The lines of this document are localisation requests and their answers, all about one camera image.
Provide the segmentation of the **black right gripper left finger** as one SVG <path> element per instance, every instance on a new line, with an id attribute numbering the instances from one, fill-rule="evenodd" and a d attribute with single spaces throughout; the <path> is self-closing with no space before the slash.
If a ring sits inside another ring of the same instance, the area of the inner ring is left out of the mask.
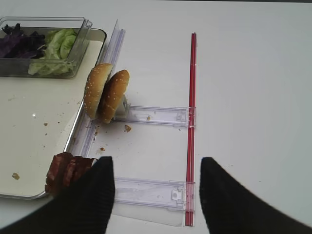
<path id="1" fill-rule="evenodd" d="M 113 159 L 101 157 L 80 179 L 2 234 L 104 234 L 115 198 Z"/>

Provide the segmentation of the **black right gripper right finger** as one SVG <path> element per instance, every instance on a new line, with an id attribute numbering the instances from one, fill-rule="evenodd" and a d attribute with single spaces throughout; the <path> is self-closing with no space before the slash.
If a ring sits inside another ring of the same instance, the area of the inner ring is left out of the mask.
<path id="1" fill-rule="evenodd" d="M 211 234 L 310 234 L 311 227 L 285 215 L 229 175 L 213 158 L 200 165 L 200 204 Z"/>

